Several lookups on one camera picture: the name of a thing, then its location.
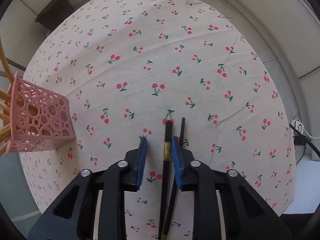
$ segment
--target gold band on chopstick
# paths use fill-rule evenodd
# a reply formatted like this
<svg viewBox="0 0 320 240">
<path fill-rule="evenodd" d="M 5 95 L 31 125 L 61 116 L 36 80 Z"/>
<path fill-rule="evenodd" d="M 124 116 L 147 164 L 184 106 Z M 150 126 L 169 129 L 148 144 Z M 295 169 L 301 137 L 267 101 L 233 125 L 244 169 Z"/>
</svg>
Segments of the gold band on chopstick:
<svg viewBox="0 0 320 240">
<path fill-rule="evenodd" d="M 164 161 L 170 160 L 170 149 L 171 149 L 171 143 L 164 142 L 164 148 L 163 148 L 163 160 Z"/>
</svg>

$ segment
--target table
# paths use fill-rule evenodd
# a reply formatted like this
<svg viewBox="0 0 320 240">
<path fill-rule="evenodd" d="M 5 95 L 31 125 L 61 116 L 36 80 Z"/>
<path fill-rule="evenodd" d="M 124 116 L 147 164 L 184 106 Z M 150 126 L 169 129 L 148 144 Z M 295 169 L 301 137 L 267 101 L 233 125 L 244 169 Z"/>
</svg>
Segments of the table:
<svg viewBox="0 0 320 240">
<path fill-rule="evenodd" d="M 276 87 L 259 56 L 198 0 L 92 0 L 39 47 L 24 78 L 65 95 L 76 140 L 20 153 L 41 212 L 84 168 L 149 150 L 139 192 L 125 194 L 129 239 L 157 239 L 164 123 L 186 118 L 184 147 L 238 170 L 280 215 L 294 195 L 295 153 Z M 178 193 L 171 237 L 192 234 L 193 193 Z"/>
</svg>

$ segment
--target cherry pattern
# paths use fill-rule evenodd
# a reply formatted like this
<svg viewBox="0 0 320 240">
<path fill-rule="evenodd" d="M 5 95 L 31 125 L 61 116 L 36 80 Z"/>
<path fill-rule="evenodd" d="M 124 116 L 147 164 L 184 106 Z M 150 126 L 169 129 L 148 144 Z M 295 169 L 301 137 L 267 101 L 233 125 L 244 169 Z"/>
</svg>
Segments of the cherry pattern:
<svg viewBox="0 0 320 240">
<path fill-rule="evenodd" d="M 157 91 L 157 88 L 158 88 L 158 84 L 157 83 L 153 83 L 152 84 L 152 88 L 155 90 L 155 92 L 152 94 L 153 96 L 159 96 L 158 93 L 160 92 L 160 90 L 163 90 L 165 88 L 165 85 L 164 84 L 161 84 L 159 86 L 159 89 Z"/>
<path fill-rule="evenodd" d="M 258 180 L 254 183 L 255 185 L 257 185 L 257 187 L 261 186 L 261 178 L 262 178 L 262 174 L 258 176 Z"/>
<path fill-rule="evenodd" d="M 224 97 L 228 98 L 230 102 L 233 99 L 233 96 L 231 95 L 231 91 L 230 90 L 227 92 L 227 94 L 224 94 Z"/>
<path fill-rule="evenodd" d="M 178 50 L 179 52 L 182 52 L 182 50 L 184 49 L 184 46 L 183 45 L 179 45 L 179 48 L 175 47 L 174 49 Z"/>
<path fill-rule="evenodd" d="M 255 85 L 255 88 L 253 89 L 253 91 L 258 93 L 258 90 L 259 90 L 259 88 L 260 88 L 260 85 L 257 84 L 257 83 L 255 83 L 254 85 Z"/>
<path fill-rule="evenodd" d="M 157 175 L 155 171 L 150 171 L 149 175 L 150 175 L 150 178 L 147 178 L 147 181 L 149 182 L 154 182 L 155 180 L 162 179 L 162 174 Z"/>
<path fill-rule="evenodd" d="M 239 134 L 241 136 L 241 140 L 245 141 L 246 137 L 243 134 L 246 134 L 247 130 L 246 129 L 242 129 L 242 126 L 238 126 L 236 131 L 239 131 Z"/>
<path fill-rule="evenodd" d="M 271 121 L 268 121 L 266 118 L 263 119 L 263 125 L 261 126 L 263 130 L 266 129 L 266 127 L 271 125 Z"/>
<path fill-rule="evenodd" d="M 210 87 L 207 86 L 207 85 L 210 85 L 210 84 L 211 84 L 211 82 L 210 82 L 209 80 L 206 81 L 204 78 L 202 78 L 202 79 L 200 79 L 200 84 L 203 84 L 204 86 L 206 86 L 205 89 L 207 89 L 207 90 L 210 89 Z"/>
<path fill-rule="evenodd" d="M 159 36 L 158 36 L 158 38 L 159 39 L 162 39 L 162 37 L 164 37 L 166 40 L 169 38 L 169 35 L 165 35 L 165 34 L 163 34 L 163 33 L 160 33 L 159 34 Z"/>
<path fill-rule="evenodd" d="M 193 103 L 191 101 L 191 97 L 188 97 L 188 102 L 186 102 L 186 106 L 190 106 L 190 108 L 194 108 L 196 106 L 196 103 Z"/>
<path fill-rule="evenodd" d="M 251 55 L 253 56 L 253 59 L 254 59 L 254 60 L 257 60 L 257 57 L 258 57 L 257 54 L 251 52 Z"/>
<path fill-rule="evenodd" d="M 266 71 L 264 71 L 264 77 L 263 79 L 265 80 L 265 82 L 270 82 L 269 78 L 268 78 L 268 73 Z"/>
<path fill-rule="evenodd" d="M 103 141 L 103 144 L 108 146 L 108 149 L 111 147 L 112 143 L 110 142 L 110 138 L 107 137 L 107 139 L 105 141 Z"/>
<path fill-rule="evenodd" d="M 239 73 L 243 73 L 245 76 L 247 75 L 247 71 L 245 69 L 243 69 L 242 67 L 239 67 Z"/>
<path fill-rule="evenodd" d="M 253 113 L 254 105 L 250 105 L 249 102 L 247 102 L 245 107 L 250 110 L 250 113 Z"/>
<path fill-rule="evenodd" d="M 94 165 L 97 165 L 98 163 L 98 158 L 92 157 L 90 158 L 90 162 L 93 162 Z"/>
<path fill-rule="evenodd" d="M 261 151 L 254 150 L 253 156 L 259 157 L 260 155 L 261 155 Z"/>
<path fill-rule="evenodd" d="M 125 110 L 125 114 L 124 114 L 124 117 L 127 118 L 128 116 L 130 117 L 130 119 L 133 119 L 134 118 L 134 113 L 133 112 L 130 112 L 130 110 L 127 108 Z"/>
<path fill-rule="evenodd" d="M 276 153 L 276 149 L 274 149 L 273 151 L 269 152 L 269 156 L 271 157 L 271 159 L 276 157 L 275 153 Z"/>
<path fill-rule="evenodd" d="M 275 91 L 273 90 L 273 94 L 271 95 L 271 97 L 272 97 L 272 99 L 275 99 L 275 98 L 279 98 L 279 95 L 278 95 L 277 92 L 275 92 Z"/>
<path fill-rule="evenodd" d="M 216 144 L 214 143 L 214 144 L 212 144 L 212 149 L 210 150 L 210 152 L 211 152 L 211 153 L 214 153 L 214 150 L 216 150 L 217 153 L 220 153 L 221 150 L 222 150 L 222 146 L 218 146 L 218 145 L 216 145 Z"/>
<path fill-rule="evenodd" d="M 213 46 L 213 43 L 212 43 L 212 42 L 204 41 L 203 45 L 204 45 L 204 46 L 208 45 L 208 46 L 212 47 L 212 46 Z"/>
</svg>

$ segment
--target blue foam pad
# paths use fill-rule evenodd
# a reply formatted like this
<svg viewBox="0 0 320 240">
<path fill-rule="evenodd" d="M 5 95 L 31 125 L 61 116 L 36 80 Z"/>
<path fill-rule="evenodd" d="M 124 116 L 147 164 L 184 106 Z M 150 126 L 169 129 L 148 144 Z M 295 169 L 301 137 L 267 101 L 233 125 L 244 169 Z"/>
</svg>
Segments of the blue foam pad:
<svg viewBox="0 0 320 240">
<path fill-rule="evenodd" d="M 180 159 L 178 157 L 178 148 L 180 148 L 177 137 L 172 138 L 171 143 L 171 156 L 174 166 L 174 173 L 176 178 L 176 183 L 179 189 L 182 189 L 182 176 L 183 176 L 183 168 L 180 163 Z"/>
<path fill-rule="evenodd" d="M 147 141 L 147 138 L 144 138 L 144 142 L 143 142 L 141 154 L 140 154 L 139 165 L 137 168 L 137 180 L 136 180 L 137 190 L 140 189 L 140 186 L 142 184 L 144 165 L 146 163 L 146 157 L 147 157 L 147 150 L 148 150 L 148 141 Z"/>
</svg>

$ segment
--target white outlet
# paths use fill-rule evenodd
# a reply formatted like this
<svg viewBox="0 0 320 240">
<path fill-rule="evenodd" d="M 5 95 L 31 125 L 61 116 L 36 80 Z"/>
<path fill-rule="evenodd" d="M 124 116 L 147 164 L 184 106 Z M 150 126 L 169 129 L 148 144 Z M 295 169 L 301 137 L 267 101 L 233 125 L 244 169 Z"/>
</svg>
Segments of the white outlet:
<svg viewBox="0 0 320 240">
<path fill-rule="evenodd" d="M 295 121 L 295 124 L 294 124 L 294 127 L 295 129 L 297 129 L 300 133 L 303 134 L 303 131 L 304 131 L 304 125 L 303 123 L 299 122 L 299 121 Z"/>
</svg>

